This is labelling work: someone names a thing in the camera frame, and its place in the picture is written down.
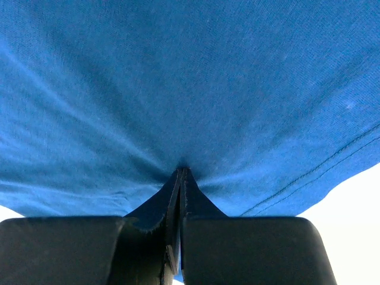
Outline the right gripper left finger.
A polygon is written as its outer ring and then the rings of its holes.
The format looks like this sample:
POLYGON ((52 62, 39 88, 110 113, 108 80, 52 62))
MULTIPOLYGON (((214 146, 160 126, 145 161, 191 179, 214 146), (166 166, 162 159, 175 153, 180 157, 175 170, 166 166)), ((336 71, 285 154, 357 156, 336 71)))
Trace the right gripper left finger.
POLYGON ((171 284, 179 270, 182 172, 126 216, 1 223, 2 284, 171 284))

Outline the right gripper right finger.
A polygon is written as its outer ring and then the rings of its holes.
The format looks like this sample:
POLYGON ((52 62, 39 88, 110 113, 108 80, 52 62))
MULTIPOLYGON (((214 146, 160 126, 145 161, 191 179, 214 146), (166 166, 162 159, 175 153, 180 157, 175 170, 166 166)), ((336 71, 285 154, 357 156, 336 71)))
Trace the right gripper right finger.
POLYGON ((185 284, 335 284, 316 227, 301 217, 229 217, 180 182, 181 267, 185 284))

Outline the blue t shirt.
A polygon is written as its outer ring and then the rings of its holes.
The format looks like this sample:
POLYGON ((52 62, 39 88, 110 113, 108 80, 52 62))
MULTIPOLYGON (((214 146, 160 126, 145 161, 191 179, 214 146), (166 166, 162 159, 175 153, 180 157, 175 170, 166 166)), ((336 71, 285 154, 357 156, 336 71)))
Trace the blue t shirt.
POLYGON ((230 216, 295 216, 378 162, 378 1, 1 2, 23 216, 122 216, 179 167, 230 216))

